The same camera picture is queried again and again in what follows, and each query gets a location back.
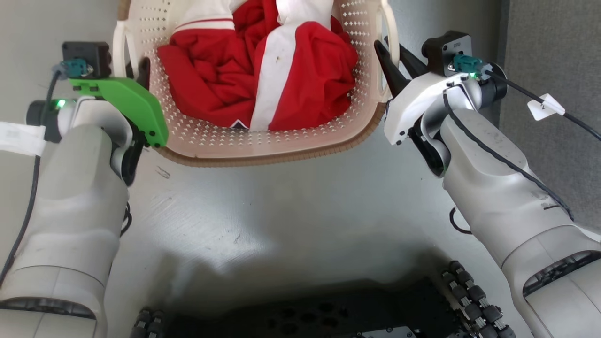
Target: white plastic basket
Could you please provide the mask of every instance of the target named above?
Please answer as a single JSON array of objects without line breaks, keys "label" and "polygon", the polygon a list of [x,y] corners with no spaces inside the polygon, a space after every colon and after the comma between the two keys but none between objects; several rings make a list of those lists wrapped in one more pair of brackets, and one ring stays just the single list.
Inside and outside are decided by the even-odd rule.
[{"label": "white plastic basket", "polygon": [[226,167],[294,161],[342,152],[363,142],[382,118],[389,91],[373,43],[382,39],[382,18],[389,32],[392,61],[398,64],[396,22],[388,0],[335,0],[333,15],[349,33],[359,54],[351,108],[315,129],[249,132],[217,127],[183,115],[169,93],[156,49],[169,43],[193,0],[121,0],[113,39],[116,76],[126,75],[126,48],[137,76],[138,63],[150,59],[150,91],[159,99],[169,128],[165,157],[192,167]]}]

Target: gray fabric panel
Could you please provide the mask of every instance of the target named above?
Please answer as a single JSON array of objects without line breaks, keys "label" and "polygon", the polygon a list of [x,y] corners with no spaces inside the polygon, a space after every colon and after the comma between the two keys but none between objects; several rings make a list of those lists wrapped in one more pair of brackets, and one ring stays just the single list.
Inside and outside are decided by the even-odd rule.
[{"label": "gray fabric panel", "polygon": [[501,22],[499,28],[499,51],[496,62],[505,67],[505,56],[507,54],[507,30],[509,26],[510,0],[501,0]]},{"label": "gray fabric panel", "polygon": [[[505,68],[537,95],[550,93],[601,131],[601,1],[511,1]],[[601,229],[601,143],[558,115],[536,122],[529,98],[510,90],[501,130],[535,173],[570,205],[576,221]]]}]

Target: white label tag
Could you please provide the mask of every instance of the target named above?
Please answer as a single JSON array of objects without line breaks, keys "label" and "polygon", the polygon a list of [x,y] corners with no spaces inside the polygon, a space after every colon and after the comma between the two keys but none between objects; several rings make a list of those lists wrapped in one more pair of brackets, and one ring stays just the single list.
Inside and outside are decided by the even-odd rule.
[{"label": "white label tag", "polygon": [[46,147],[46,127],[0,122],[0,150],[28,156],[41,156]]},{"label": "white label tag", "polygon": [[550,94],[542,95],[540,98],[543,99],[543,104],[535,100],[528,102],[528,108],[535,120],[540,121],[553,114],[563,115],[566,113],[566,110]]}]

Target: mounting hole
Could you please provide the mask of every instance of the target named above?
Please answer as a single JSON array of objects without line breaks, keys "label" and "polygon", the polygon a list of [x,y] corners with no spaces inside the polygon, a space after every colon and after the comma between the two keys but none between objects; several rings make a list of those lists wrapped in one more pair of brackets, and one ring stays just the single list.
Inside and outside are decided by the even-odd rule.
[{"label": "mounting hole", "polygon": [[303,313],[303,315],[300,316],[300,320],[305,324],[310,324],[317,320],[317,316],[312,313]]},{"label": "mounting hole", "polygon": [[282,310],[281,315],[284,319],[293,318],[294,316],[296,316],[296,311],[294,309],[287,308]]},{"label": "mounting hole", "polygon": [[332,312],[334,305],[332,303],[321,303],[319,304],[319,309],[323,312]]},{"label": "mounting hole", "polygon": [[338,321],[335,318],[325,318],[324,320],[322,320],[322,325],[325,327],[337,327],[338,326]]},{"label": "mounting hole", "polygon": [[294,323],[286,323],[282,325],[280,331],[285,336],[291,336],[299,330],[299,327]]}]

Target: teal connector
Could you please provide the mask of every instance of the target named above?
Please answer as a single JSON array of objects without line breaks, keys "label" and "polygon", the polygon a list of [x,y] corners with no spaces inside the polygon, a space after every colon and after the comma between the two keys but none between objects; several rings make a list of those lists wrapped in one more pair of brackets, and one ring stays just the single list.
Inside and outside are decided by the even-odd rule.
[{"label": "teal connector", "polygon": [[84,59],[63,61],[61,62],[61,66],[66,70],[68,78],[81,78],[92,74],[94,71]]},{"label": "teal connector", "polygon": [[480,73],[482,60],[469,55],[457,54],[453,58],[455,71],[459,73]]}]

